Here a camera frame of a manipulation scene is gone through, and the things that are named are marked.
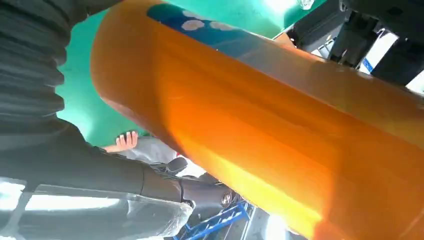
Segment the blue metal frame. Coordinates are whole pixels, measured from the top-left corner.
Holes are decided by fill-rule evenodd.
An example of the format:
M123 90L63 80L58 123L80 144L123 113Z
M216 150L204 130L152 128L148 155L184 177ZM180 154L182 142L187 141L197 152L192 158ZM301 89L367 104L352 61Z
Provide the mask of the blue metal frame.
M181 236L181 239L174 236L174 240L196 240L209 235L212 232L222 229L235 221L250 217L246 211L249 204L247 202L238 203L235 206L222 210L217 215L202 221L194 227L190 227L188 224L184 225L185 233Z

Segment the light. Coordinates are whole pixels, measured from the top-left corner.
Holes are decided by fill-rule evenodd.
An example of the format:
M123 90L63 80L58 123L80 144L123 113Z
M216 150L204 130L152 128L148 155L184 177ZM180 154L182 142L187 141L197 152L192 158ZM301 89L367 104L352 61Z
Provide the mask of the light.
M177 177L190 175L190 176L194 176L198 178L206 173L206 171L203 168L194 164L190 159L185 158L185 160L187 160L188 164L181 172L176 174Z
M18 205L19 197L24 190L25 185L0 182L0 210L12 211Z
M0 236L0 240L16 240L16 238L11 236Z
M265 229L265 240L287 240L288 231L286 222L275 214L270 214Z
M25 207L27 211L55 211L107 208L119 202L116 198L89 196L33 195Z
M393 33L388 32L386 35L379 37L371 49L366 54L366 60L371 65L372 68L377 66L380 60L384 57L393 43L396 42L398 36ZM370 71L365 67L364 63L361 63L359 71L370 74Z
M271 10L278 14L283 14L294 7L298 2L296 0L264 0Z

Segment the blue label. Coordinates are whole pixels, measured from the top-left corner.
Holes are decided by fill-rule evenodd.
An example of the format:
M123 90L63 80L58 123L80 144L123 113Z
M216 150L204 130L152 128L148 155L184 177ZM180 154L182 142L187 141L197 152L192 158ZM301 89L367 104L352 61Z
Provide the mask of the blue label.
M163 25L236 59L258 49L264 41L252 33L206 19L172 4L154 5L147 11L147 15Z

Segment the person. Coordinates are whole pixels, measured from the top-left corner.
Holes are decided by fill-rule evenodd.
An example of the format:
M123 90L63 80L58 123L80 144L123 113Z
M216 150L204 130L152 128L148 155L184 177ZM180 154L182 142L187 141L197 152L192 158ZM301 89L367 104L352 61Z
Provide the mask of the person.
M191 212L183 210L190 203L196 203L194 210L214 207L219 212L226 207L222 199L233 196L226 186L159 174L149 164L93 147L75 125L58 118L57 112L65 107L55 91L65 80L58 66L66 61L71 30L118 2L0 1L0 186L17 188L0 187L6 197L17 196L10 209L0 211L0 236L64 240L169 236L187 220ZM71 209L47 214L27 210L34 195L44 196L47 209L62 196L118 203L81 208L75 215L69 215ZM142 204L146 199L149 204Z
M149 164L155 170L180 173L188 166L185 157L154 136L139 136L136 131L127 131L115 139L115 144L103 146L108 153L116 153L131 160Z

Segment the white pattern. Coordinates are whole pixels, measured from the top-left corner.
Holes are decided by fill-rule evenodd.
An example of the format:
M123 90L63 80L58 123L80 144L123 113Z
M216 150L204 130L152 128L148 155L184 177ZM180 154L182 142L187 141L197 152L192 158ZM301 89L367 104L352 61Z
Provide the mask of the white pattern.
M184 22L181 26L182 29L186 31L194 31L200 28L203 28L205 24L199 20L188 20Z
M222 30L222 31L230 31L230 30L234 29L234 27L232 27L230 25L227 25L227 24L222 23L222 22L217 22L217 21L213 21L209 25L213 29L219 29L219 30Z

